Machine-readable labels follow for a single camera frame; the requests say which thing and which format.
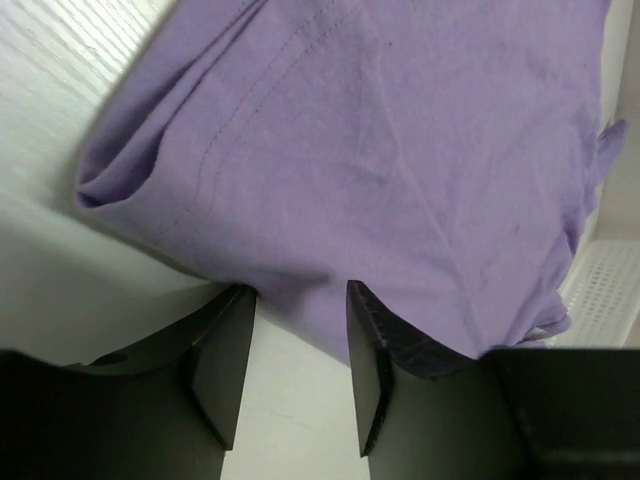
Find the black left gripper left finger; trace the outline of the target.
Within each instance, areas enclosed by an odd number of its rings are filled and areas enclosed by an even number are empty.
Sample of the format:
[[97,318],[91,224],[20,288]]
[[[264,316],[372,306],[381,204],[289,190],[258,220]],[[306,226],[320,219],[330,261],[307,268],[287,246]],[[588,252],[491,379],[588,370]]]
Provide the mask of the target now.
[[5,479],[217,479],[234,444],[256,295],[223,290],[125,348],[58,366],[1,353]]

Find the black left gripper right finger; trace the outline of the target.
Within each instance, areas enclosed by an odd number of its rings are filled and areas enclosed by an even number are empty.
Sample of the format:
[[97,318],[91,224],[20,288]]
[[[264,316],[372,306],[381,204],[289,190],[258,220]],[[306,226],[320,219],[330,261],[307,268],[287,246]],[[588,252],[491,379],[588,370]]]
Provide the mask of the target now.
[[360,453],[374,479],[635,479],[639,354],[498,349],[472,359],[346,290]]

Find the lilac garment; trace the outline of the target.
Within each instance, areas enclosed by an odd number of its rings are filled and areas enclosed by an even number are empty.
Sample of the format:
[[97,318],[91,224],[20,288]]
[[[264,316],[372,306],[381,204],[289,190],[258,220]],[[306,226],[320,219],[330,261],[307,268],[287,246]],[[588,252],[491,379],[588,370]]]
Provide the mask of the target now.
[[609,10],[181,1],[91,135],[77,202],[339,359],[351,280],[469,357],[550,337],[627,132],[601,125]]

